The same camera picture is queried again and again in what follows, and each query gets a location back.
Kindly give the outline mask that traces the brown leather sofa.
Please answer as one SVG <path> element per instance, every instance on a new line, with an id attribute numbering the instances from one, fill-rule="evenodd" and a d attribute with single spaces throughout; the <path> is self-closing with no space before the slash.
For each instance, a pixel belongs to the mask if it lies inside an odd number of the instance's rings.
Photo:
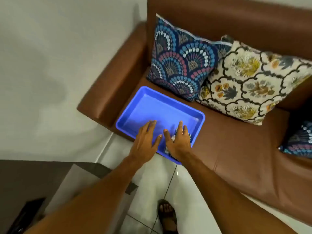
<path id="1" fill-rule="evenodd" d="M 262 126 L 186 102 L 146 79 L 156 13 L 206 39 L 228 34 L 259 50 L 312 60 L 312 6 L 303 9 L 259 0 L 147 0 L 147 21 L 135 28 L 77 107 L 131 141 L 116 122 L 142 86 L 202 111 L 205 122 L 193 151 L 205 165 L 239 191 L 312 226 L 312 158 L 277 149 L 290 111 L 312 97 L 312 78 L 269 112 Z"/>

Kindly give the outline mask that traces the blue patterned cloth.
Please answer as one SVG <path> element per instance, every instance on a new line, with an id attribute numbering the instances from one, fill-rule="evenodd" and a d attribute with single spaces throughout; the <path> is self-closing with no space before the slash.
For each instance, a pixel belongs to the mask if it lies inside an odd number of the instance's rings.
<path id="1" fill-rule="evenodd" d="M 177 134 L 177 128 L 176 128 L 174 134 L 171 136 L 171 140 L 172 140 L 173 142 L 174 142 L 174 140 L 175 140 L 176 134 Z M 188 133 L 188 135 L 189 135 L 190 143 L 192 143 L 192 135 L 191 135 L 190 133 Z M 172 158 L 172 159 L 175 160 L 177 163 L 179 163 L 179 161 L 178 161 L 177 159 L 175 159 L 175 158 L 171 155 L 171 153 L 169 152 L 167 146 L 166 146 L 166 148 L 165 148 L 165 152 L 164 152 L 164 153 L 165 153 L 169 158 Z"/>

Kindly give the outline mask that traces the dark brown side table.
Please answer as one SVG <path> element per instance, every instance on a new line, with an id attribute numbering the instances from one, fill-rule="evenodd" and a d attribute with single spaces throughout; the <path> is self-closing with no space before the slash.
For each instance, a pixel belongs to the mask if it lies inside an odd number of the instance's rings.
<path id="1" fill-rule="evenodd" d="M 90 162 L 0 160 L 0 234 L 6 234 L 27 201 L 46 197 L 29 229 L 111 171 Z"/>

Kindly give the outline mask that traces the blue plastic tray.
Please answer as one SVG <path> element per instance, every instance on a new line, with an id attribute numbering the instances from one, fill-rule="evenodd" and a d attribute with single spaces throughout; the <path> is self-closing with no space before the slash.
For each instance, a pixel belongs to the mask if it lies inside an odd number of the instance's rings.
<path id="1" fill-rule="evenodd" d="M 131 138 L 136 138 L 139 129 L 148 121 L 156 120 L 152 143 L 167 129 L 176 134 L 179 121 L 186 125 L 190 144 L 195 140 L 204 124 L 203 112 L 179 102 L 149 87 L 142 86 L 116 121 L 116 128 Z"/>

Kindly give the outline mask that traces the cream floral cushion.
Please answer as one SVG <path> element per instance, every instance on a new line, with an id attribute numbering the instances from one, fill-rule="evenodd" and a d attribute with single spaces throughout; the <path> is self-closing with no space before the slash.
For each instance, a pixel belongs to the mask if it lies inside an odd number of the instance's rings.
<path id="1" fill-rule="evenodd" d="M 196 102 L 261 126 L 267 113 L 312 76 L 312 61 L 252 48 L 229 35 L 231 49 L 205 80 Z"/>

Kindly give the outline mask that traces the blue fan-pattern cushion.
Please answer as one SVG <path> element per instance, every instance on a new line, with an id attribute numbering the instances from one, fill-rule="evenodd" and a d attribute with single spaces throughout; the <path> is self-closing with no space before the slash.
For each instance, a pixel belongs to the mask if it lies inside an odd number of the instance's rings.
<path id="1" fill-rule="evenodd" d="M 151 67 L 146 78 L 193 102 L 205 79 L 231 47 L 228 42 L 193 35 L 156 14 Z"/>
<path id="2" fill-rule="evenodd" d="M 312 159 L 312 122 L 303 121 L 285 136 L 278 150 L 284 154 Z"/>

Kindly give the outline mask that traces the person's left forearm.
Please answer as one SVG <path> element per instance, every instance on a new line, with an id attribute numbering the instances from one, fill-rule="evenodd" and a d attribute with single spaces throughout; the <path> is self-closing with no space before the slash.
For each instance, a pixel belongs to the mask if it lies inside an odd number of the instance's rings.
<path id="1" fill-rule="evenodd" d="M 114 170 L 24 234 L 106 234 L 135 173 L 146 163 L 127 156 Z"/>

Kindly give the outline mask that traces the person's right hand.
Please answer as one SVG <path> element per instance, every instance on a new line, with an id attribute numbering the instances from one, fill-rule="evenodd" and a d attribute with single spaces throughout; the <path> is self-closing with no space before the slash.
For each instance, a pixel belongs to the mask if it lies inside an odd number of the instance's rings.
<path id="1" fill-rule="evenodd" d="M 187 126 L 183 125 L 182 121 L 178 124 L 174 145 L 167 148 L 171 155 L 182 165 L 184 165 L 190 158 L 194 157 L 188 135 L 188 129 Z"/>

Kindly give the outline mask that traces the person's left hand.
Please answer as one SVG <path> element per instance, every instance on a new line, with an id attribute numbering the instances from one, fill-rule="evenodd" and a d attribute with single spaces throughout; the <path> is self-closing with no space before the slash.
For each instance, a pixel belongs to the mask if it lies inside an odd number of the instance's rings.
<path id="1" fill-rule="evenodd" d="M 135 138 L 131 147 L 129 157 L 135 161 L 138 166 L 143 166 L 150 161 L 158 149 L 153 149 L 155 139 L 153 138 L 156 120 L 148 121 L 143 125 Z"/>

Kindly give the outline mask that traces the person's right forearm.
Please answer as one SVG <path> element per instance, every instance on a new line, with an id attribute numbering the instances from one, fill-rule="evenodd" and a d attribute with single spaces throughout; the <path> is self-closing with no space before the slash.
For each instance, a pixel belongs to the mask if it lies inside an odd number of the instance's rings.
<path id="1" fill-rule="evenodd" d="M 201 192 L 222 234 L 297 234 L 210 170 L 196 155 L 178 159 Z"/>

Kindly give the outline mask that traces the black flat device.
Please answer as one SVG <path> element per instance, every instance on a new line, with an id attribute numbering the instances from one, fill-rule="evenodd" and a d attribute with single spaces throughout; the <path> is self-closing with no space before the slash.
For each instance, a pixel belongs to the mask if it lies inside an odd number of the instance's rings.
<path id="1" fill-rule="evenodd" d="M 6 234 L 23 234 L 33 222 L 46 197 L 27 201 Z"/>

